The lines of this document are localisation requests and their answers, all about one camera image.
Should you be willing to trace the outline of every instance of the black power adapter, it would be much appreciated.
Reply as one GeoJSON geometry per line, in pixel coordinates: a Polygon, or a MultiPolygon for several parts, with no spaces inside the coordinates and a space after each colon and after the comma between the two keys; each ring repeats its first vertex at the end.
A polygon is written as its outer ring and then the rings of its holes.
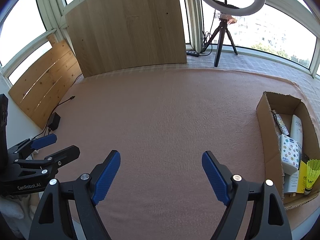
{"type": "Polygon", "coordinates": [[[59,122],[60,116],[56,112],[54,112],[52,115],[50,115],[47,126],[50,130],[54,131],[58,128],[59,122]]]}

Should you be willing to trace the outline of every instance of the wooden board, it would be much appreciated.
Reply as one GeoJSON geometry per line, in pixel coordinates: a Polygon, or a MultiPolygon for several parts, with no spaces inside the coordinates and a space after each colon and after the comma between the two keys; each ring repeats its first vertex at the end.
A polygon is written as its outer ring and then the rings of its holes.
{"type": "Polygon", "coordinates": [[[187,62],[179,0],[85,0],[66,21],[85,77],[187,62]]]}
{"type": "Polygon", "coordinates": [[[34,62],[9,90],[15,103],[40,128],[44,128],[52,110],[72,86],[81,70],[66,41],[34,62]]]}

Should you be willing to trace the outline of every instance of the open cardboard box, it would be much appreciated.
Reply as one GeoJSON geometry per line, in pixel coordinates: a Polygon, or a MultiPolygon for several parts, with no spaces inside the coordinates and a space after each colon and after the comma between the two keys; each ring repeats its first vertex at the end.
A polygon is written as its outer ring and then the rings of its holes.
{"type": "Polygon", "coordinates": [[[256,112],[263,142],[266,179],[273,181],[280,197],[283,199],[285,209],[288,210],[316,198],[320,191],[320,179],[315,182],[309,195],[297,193],[295,196],[290,196],[290,194],[283,194],[284,172],[276,133],[278,127],[274,122],[272,110],[276,110],[280,114],[289,132],[292,115],[295,114],[301,119],[303,131],[302,151],[310,159],[320,159],[319,142],[309,112],[305,104],[301,102],[301,99],[290,95],[263,92],[256,112]]]}

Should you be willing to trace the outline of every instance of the white ring light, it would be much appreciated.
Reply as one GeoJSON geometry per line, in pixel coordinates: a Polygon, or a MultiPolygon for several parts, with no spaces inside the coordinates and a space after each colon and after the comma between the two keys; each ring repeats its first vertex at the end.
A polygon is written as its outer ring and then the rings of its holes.
{"type": "Polygon", "coordinates": [[[223,5],[220,5],[216,3],[214,0],[203,0],[203,1],[220,12],[234,15],[234,16],[245,16],[245,15],[254,14],[257,11],[259,11],[266,2],[266,0],[255,0],[252,5],[246,8],[233,9],[233,8],[228,8],[223,5]]]}

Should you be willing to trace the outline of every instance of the green foliage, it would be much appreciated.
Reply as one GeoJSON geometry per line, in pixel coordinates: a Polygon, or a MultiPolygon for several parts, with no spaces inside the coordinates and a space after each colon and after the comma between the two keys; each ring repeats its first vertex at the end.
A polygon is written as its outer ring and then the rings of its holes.
{"type": "Polygon", "coordinates": [[[269,45],[265,46],[262,43],[255,44],[255,45],[251,46],[251,48],[265,51],[265,52],[269,52],[271,54],[290,59],[290,60],[297,62],[305,67],[309,67],[309,64],[310,64],[309,59],[298,59],[297,56],[295,56],[295,55],[292,55],[291,57],[289,57],[288,54],[284,50],[281,49],[281,50],[277,51],[277,50],[273,49],[272,47],[270,47],[269,45]]]}

